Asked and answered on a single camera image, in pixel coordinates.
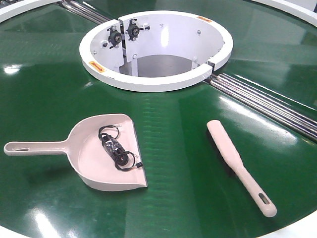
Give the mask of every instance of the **metal rail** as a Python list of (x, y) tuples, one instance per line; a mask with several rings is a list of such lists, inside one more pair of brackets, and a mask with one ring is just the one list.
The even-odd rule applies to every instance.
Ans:
[(111, 20), (110, 18), (107, 18), (89, 7), (73, 0), (63, 0), (59, 3), (70, 12), (80, 15), (96, 24), (102, 24)]
[(317, 121), (283, 105), (277, 98), (227, 74), (212, 75), (207, 82), (229, 96), (317, 142)]

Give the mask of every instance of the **dustpan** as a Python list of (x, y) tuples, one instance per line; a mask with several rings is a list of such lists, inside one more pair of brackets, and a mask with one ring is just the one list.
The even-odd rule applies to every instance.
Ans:
[(73, 169), (83, 182), (101, 191), (123, 191), (147, 187), (143, 167), (129, 171), (116, 169), (113, 159), (103, 148), (98, 130), (105, 125), (116, 125), (118, 141), (135, 155), (136, 163), (141, 155), (132, 119), (125, 114), (98, 115), (77, 123), (68, 138), (56, 142), (9, 142), (4, 152), (10, 156), (66, 154)]

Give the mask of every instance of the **white circular housing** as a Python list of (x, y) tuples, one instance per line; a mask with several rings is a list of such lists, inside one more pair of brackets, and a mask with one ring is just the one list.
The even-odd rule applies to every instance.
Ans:
[[(137, 37), (131, 29), (138, 28)], [(112, 44), (117, 30), (122, 41)], [(233, 48), (230, 33), (202, 16), (177, 11), (146, 11), (105, 22), (82, 39), (79, 52), (87, 71), (117, 88), (139, 92), (163, 92), (185, 88), (203, 81), (222, 67)], [(138, 77), (138, 59), (169, 55), (190, 60), (192, 70), (165, 77)], [(129, 75), (120, 73), (124, 56)]]

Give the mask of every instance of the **bristles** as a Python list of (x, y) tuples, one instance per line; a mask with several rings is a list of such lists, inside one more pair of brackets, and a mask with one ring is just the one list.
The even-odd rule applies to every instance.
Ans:
[(206, 130), (206, 136), (207, 136), (207, 139), (208, 139), (213, 151), (216, 153), (217, 158), (221, 161), (225, 172), (230, 177), (235, 176), (236, 175), (235, 172), (228, 166), (228, 164), (223, 159), (220, 151), (218, 150), (218, 148), (217, 148), (217, 146), (216, 146), (216, 144), (215, 144), (215, 142), (214, 142), (214, 140), (213, 140), (213, 138), (212, 138), (212, 136), (211, 136), (211, 134), (210, 134), (210, 132), (208, 130)]

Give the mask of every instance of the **black cable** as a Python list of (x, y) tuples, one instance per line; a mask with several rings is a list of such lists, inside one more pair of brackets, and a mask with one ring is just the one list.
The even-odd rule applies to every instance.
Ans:
[[(113, 138), (108, 133), (102, 132), (106, 128), (116, 128), (118, 133), (115, 138)], [(122, 145), (116, 140), (119, 137), (119, 129), (115, 125), (106, 125), (99, 128), (98, 131), (98, 138), (102, 142), (102, 146), (105, 149), (105, 151), (110, 155), (110, 157), (114, 161), (115, 167), (120, 171), (129, 171), (132, 168), (139, 168), (143, 166), (142, 162), (135, 163), (135, 155), (130, 152), (126, 151)], [(130, 167), (123, 168), (121, 166), (125, 166), (129, 162), (129, 156), (131, 155), (133, 158), (133, 164)]]

